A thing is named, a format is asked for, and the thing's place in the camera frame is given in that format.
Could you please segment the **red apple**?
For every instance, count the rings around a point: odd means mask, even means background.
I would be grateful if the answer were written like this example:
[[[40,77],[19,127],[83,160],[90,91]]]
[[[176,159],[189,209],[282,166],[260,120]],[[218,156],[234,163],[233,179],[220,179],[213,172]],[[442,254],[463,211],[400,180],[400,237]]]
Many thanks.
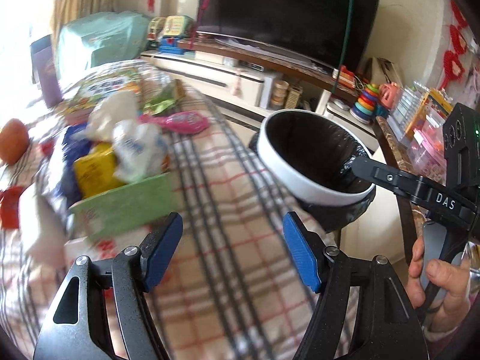
[[[18,119],[9,120],[1,129],[0,157],[5,164],[18,162],[29,147],[29,133]]]

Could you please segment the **white TV cabinet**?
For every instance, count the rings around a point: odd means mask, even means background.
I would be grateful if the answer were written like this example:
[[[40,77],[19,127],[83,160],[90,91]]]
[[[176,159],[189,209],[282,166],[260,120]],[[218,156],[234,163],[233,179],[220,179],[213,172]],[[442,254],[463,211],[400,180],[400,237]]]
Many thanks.
[[[223,41],[197,40],[190,44],[181,40],[184,55],[147,50],[140,58],[175,79],[184,80],[223,108],[232,107],[237,113],[251,113],[251,118],[269,116],[272,85],[283,80],[284,74],[300,74],[312,79],[326,94],[334,80],[314,67],[301,66],[282,56],[263,51],[230,46]]]

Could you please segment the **blue foil snack bag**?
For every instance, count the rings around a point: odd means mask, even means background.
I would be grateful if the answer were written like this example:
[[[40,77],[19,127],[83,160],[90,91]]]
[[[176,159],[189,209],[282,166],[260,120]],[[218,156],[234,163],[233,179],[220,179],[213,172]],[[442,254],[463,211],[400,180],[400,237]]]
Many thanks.
[[[67,207],[82,199],[78,187],[73,164],[79,158],[89,154],[92,141],[86,136],[87,124],[75,124],[64,130],[64,137],[60,141],[60,157],[62,176],[59,182],[59,191],[67,200]]]

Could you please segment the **colourful children's book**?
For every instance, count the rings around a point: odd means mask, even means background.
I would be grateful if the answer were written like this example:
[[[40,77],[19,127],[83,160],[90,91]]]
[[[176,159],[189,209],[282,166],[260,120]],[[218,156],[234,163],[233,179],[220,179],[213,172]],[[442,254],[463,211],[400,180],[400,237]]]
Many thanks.
[[[138,103],[143,100],[142,78],[136,67],[95,72],[80,83],[78,91],[61,112],[65,116],[84,111],[90,113],[102,100],[121,91],[132,92]]]

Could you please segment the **wooden lantern box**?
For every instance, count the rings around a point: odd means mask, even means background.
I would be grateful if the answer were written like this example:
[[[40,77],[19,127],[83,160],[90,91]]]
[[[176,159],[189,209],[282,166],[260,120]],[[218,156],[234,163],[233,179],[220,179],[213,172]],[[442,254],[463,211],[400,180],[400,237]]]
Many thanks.
[[[300,102],[303,94],[303,88],[297,85],[291,85],[289,87],[288,95],[285,102],[286,109],[295,109]]]

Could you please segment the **white tissue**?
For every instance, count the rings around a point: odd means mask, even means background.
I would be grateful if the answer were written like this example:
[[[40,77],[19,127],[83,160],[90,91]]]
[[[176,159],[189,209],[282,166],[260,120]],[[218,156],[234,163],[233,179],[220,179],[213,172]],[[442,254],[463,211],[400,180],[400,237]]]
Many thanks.
[[[111,142],[116,124],[136,119],[137,115],[137,95],[131,90],[114,92],[89,114],[85,135],[91,141]]]

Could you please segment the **black curved television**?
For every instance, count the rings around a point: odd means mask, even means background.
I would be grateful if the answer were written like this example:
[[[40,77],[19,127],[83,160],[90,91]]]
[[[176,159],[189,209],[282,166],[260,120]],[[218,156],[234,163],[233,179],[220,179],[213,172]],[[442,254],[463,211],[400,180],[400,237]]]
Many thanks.
[[[330,68],[358,68],[379,0],[199,0],[198,30],[264,43]]]

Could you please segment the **white rimmed black trash bin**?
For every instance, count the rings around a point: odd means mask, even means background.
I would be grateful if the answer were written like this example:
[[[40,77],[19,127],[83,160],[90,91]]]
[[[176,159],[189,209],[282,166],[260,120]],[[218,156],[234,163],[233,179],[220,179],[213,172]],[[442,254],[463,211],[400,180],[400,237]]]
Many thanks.
[[[371,157],[368,148],[350,130],[314,112],[272,113],[249,148],[327,233],[357,220],[375,197],[376,187],[352,171],[356,158]]]

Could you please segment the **red snack bag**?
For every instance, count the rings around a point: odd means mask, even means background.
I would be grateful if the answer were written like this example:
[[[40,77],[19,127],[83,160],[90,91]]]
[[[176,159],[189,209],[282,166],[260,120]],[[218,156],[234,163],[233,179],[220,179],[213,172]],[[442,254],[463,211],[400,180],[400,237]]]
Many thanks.
[[[1,227],[13,230],[19,227],[19,201],[23,186],[12,186],[1,191]]]

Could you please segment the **green carton box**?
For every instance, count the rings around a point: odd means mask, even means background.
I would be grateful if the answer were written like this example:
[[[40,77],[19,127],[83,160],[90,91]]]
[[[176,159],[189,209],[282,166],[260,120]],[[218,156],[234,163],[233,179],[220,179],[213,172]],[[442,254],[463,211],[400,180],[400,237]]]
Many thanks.
[[[74,233],[98,242],[165,217],[177,206],[173,174],[167,172],[86,198],[69,211]]]

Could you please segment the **green candy wrapper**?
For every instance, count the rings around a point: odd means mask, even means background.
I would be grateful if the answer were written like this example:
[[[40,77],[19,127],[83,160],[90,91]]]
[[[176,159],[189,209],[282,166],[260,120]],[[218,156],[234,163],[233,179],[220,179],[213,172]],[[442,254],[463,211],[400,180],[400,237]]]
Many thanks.
[[[174,107],[184,97],[185,89],[182,81],[174,79],[145,102],[142,112],[144,115],[149,116],[159,115]]]

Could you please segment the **white plastic wrapper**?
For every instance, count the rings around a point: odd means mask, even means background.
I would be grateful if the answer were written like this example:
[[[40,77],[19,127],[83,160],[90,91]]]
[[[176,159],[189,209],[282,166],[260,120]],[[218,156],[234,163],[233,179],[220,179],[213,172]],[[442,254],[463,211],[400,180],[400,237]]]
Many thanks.
[[[115,125],[112,138],[118,180],[129,184],[164,172],[168,146],[158,125],[122,120]]]

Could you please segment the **pink toy basket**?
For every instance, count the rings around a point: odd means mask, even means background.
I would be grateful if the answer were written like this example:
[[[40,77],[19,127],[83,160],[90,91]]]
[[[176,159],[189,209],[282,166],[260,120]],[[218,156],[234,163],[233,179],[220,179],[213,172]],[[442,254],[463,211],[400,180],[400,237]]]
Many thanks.
[[[402,88],[395,82],[381,84],[379,87],[380,104],[387,110],[390,110],[400,95],[401,89]]]

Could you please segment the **yellow snack packet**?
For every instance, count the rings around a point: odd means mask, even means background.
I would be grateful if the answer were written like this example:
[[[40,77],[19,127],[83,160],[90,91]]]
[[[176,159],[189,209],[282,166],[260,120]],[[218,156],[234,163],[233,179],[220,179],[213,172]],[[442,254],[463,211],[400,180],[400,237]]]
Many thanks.
[[[124,186],[116,178],[117,159],[110,143],[98,143],[86,156],[73,163],[76,182],[83,199]]]

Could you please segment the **white foam block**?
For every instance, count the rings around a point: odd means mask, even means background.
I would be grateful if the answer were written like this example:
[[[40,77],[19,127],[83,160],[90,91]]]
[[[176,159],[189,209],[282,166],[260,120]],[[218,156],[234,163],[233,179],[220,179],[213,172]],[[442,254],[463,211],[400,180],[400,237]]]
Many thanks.
[[[35,183],[19,197],[19,231],[24,251],[37,263],[53,268],[66,266],[64,225]]]

